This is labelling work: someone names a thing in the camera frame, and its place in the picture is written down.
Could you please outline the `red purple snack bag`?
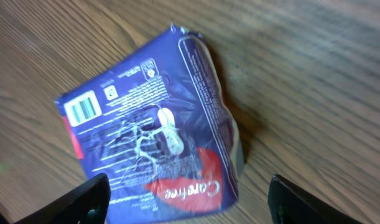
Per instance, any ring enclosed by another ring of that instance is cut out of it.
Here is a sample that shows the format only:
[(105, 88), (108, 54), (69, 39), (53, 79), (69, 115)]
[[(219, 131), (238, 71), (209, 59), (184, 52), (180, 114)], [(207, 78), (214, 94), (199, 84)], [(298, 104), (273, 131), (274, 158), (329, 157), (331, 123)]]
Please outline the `red purple snack bag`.
[(171, 25), (55, 104), (85, 175), (108, 176), (108, 223), (195, 218), (238, 201), (239, 130), (200, 33)]

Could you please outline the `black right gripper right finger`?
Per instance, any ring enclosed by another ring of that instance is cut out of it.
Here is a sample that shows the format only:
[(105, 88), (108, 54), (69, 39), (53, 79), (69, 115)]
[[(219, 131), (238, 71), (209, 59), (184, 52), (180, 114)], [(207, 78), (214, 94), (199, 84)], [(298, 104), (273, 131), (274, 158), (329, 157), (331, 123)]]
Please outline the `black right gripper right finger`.
[(274, 224), (361, 224), (279, 174), (269, 184)]

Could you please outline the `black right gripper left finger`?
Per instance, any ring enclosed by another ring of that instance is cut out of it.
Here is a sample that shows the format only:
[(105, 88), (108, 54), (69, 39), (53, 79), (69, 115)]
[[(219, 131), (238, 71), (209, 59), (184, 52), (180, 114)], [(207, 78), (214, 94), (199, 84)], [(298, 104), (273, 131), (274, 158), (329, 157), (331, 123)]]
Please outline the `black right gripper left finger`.
[(101, 173), (18, 223), (104, 224), (110, 198), (108, 176)]

